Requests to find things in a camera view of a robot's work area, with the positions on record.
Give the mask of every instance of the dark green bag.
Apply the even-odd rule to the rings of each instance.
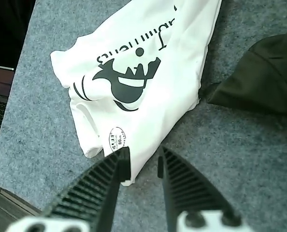
[[[287,115],[287,34],[254,44],[227,80],[208,88],[207,102]]]

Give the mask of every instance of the laptop screen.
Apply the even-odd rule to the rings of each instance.
[[[14,78],[14,70],[0,67],[0,95],[9,97],[10,89]]]

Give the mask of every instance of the gray carpet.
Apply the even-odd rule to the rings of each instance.
[[[0,134],[0,186],[44,206],[101,156],[83,156],[49,54],[70,48],[128,0],[38,1]],[[202,78],[225,79],[261,38],[287,31],[287,0],[223,2]],[[202,171],[258,232],[287,232],[287,119],[202,101],[164,144]],[[122,187],[113,231],[165,232],[157,157]]]

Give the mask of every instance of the wooden floor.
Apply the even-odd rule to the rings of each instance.
[[[25,216],[37,216],[40,211],[14,194],[0,188],[0,232]]]

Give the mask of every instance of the oval label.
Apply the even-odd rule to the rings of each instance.
[[[125,141],[126,141],[126,136],[125,136],[124,131],[121,128],[115,127],[110,131],[109,145],[113,152],[124,147]]]

